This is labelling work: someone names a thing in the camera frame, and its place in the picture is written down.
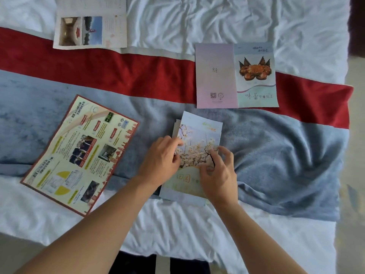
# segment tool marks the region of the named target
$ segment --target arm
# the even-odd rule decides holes
[[[179,138],[159,138],[137,176],[16,274],[108,273],[146,200],[179,168],[180,157],[174,155],[179,144]]]
[[[219,147],[225,161],[211,152],[212,175],[200,167],[200,182],[235,242],[250,274],[307,274],[238,204],[237,175],[233,154]]]

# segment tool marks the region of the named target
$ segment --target blue sky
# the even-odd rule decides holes
[[[103,29],[103,17],[95,16],[91,21],[91,29],[96,30],[89,35],[89,45],[97,45],[103,43],[102,29]]]

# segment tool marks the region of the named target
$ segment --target hand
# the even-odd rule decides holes
[[[156,188],[172,177],[180,166],[180,156],[175,149],[184,142],[180,138],[160,137],[152,143],[143,163],[139,167],[138,176],[142,180],[151,181]]]
[[[207,165],[200,166],[200,183],[214,207],[236,205],[238,204],[238,186],[233,166],[233,153],[222,146],[219,146],[218,150],[225,156],[225,161],[223,162],[222,157],[211,150],[210,155],[215,163],[215,169],[212,175],[209,175]]]

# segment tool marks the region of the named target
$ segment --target folded brochure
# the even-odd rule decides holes
[[[278,107],[271,42],[195,45],[197,108]]]
[[[57,0],[53,48],[124,48],[126,0]]]
[[[204,206],[206,196],[200,185],[199,166],[214,167],[209,150],[217,150],[221,139],[222,122],[213,121],[184,111],[181,121],[176,120],[173,136],[184,141],[176,148],[180,155],[179,170],[164,183],[159,196],[164,199]]]
[[[137,121],[77,95],[21,183],[85,216],[137,127]]]

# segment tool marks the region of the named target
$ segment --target right hand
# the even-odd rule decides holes
[[[200,166],[200,183],[208,200],[216,206],[238,204],[237,175],[233,166],[233,153],[226,147],[219,146],[218,150],[225,156],[225,160],[215,151],[210,155],[215,163],[212,175],[207,172],[207,165]]]

